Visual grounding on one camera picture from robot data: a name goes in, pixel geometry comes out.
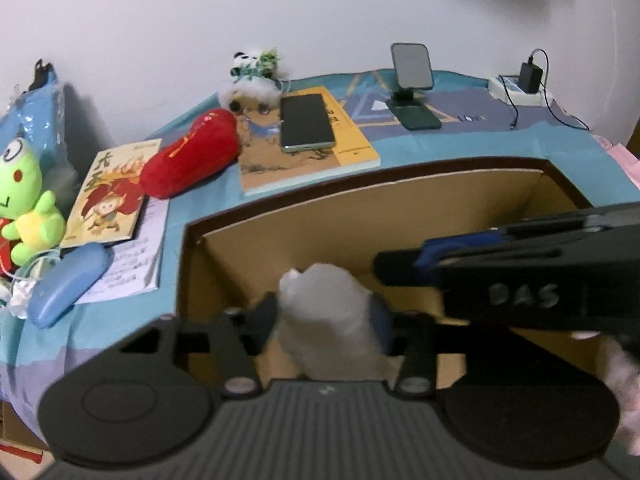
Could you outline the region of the right hand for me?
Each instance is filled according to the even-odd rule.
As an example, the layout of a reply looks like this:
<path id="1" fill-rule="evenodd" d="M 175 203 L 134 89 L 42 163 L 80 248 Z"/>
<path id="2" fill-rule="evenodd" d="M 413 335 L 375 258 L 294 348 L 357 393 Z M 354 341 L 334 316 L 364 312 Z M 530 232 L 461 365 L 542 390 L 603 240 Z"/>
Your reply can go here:
<path id="1" fill-rule="evenodd" d="M 600 339 L 597 375 L 610 388 L 620 406 L 616 439 L 631 456 L 639 455 L 639 361 L 613 336 L 596 332 L 573 332 L 576 340 Z"/>

